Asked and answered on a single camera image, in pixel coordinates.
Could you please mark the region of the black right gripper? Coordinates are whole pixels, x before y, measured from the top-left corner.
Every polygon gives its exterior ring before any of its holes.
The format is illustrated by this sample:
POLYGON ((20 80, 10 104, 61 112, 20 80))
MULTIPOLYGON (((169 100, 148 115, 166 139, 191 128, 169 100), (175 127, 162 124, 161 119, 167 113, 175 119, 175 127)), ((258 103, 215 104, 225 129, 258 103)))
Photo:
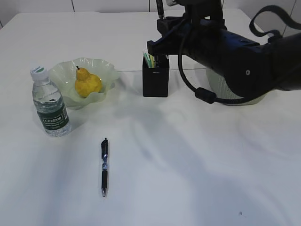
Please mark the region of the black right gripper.
MULTIPOLYGON (((185 40, 181 53, 225 78, 257 78, 260 70, 260 44, 229 31, 219 0, 178 0, 185 7, 182 17, 157 20, 159 33, 176 31, 185 40)), ((158 40, 146 43, 153 56, 178 55, 182 40, 158 40)))

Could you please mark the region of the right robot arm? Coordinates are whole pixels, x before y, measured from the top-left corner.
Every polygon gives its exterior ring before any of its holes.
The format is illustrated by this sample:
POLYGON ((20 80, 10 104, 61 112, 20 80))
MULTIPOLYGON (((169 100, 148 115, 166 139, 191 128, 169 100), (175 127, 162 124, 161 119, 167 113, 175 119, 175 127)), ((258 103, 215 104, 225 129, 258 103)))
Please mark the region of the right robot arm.
POLYGON ((262 45, 226 28, 219 0, 158 0, 156 5, 161 38, 147 42, 147 50, 154 57, 176 55, 180 76, 196 98, 209 104, 242 105, 275 89, 301 88, 299 33, 284 37, 278 30, 261 32, 250 22, 253 35, 269 36, 262 45), (222 76, 237 98, 220 98, 194 87, 184 73, 183 56, 222 76))

